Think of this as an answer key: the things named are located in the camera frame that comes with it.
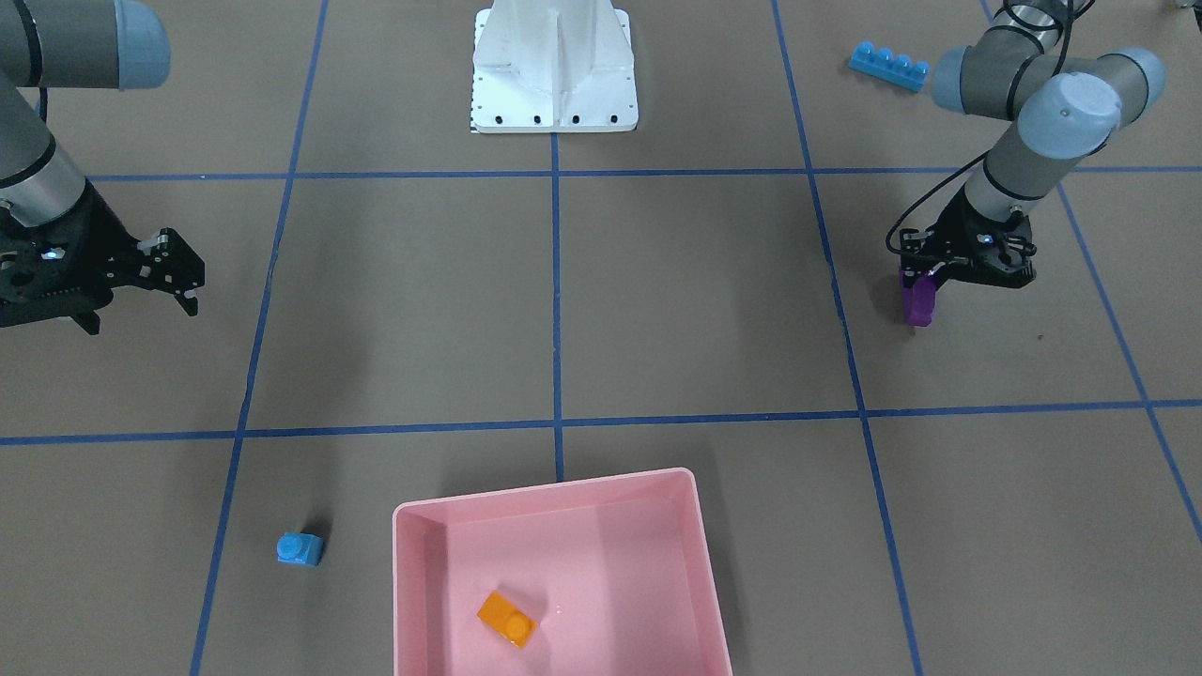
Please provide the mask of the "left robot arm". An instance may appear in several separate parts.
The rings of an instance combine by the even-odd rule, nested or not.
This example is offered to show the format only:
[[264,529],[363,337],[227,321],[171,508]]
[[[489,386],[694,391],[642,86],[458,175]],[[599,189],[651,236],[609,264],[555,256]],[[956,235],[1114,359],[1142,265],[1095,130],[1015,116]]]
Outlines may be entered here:
[[1166,89],[1164,61],[1129,47],[1069,57],[1085,1],[1006,1],[978,42],[950,51],[932,81],[945,109],[1008,123],[928,229],[889,230],[902,291],[947,281],[1034,281],[1031,213],[1084,158],[1146,115]]

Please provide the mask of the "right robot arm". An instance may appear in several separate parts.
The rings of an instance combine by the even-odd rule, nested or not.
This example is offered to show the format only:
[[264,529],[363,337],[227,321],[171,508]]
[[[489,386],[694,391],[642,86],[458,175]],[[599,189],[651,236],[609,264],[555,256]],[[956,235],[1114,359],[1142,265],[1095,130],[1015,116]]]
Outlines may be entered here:
[[2,326],[64,319],[95,336],[118,287],[197,316],[206,261],[173,229],[132,235],[49,121],[56,89],[163,85],[162,17],[143,1],[5,1],[1,18]]

